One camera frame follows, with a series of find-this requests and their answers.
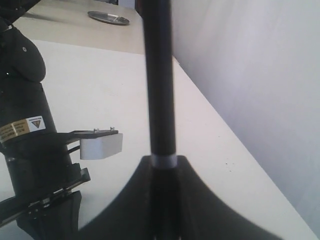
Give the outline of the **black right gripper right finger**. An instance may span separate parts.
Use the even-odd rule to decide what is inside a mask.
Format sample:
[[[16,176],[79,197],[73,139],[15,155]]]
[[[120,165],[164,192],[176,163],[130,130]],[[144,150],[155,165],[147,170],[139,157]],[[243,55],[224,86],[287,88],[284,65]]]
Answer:
[[[202,181],[188,159],[177,157],[182,240],[280,240],[224,203]]]

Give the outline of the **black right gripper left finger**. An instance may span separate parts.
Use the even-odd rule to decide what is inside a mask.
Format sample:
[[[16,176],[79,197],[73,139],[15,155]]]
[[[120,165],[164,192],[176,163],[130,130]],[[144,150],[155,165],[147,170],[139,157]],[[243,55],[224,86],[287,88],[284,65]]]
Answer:
[[[78,240],[152,240],[151,157],[140,160],[116,198],[77,233]]]

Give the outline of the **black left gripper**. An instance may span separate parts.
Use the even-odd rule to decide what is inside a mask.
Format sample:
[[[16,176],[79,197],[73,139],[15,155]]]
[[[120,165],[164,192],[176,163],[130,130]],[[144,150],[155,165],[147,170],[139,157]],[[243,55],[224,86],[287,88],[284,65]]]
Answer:
[[[12,222],[33,240],[70,240],[79,229],[82,194],[74,188],[90,181],[87,168],[73,164],[71,179],[59,188],[38,189],[0,202],[0,227]]]

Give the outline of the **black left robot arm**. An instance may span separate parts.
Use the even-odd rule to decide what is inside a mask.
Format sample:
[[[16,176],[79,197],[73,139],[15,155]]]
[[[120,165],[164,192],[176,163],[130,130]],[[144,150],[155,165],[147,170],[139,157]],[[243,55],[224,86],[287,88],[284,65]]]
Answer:
[[[0,219],[15,218],[35,240],[70,240],[78,232],[82,195],[90,180],[72,163],[58,134],[42,86],[46,66],[34,43],[14,22],[34,0],[0,3],[0,151],[15,196],[1,202]]]

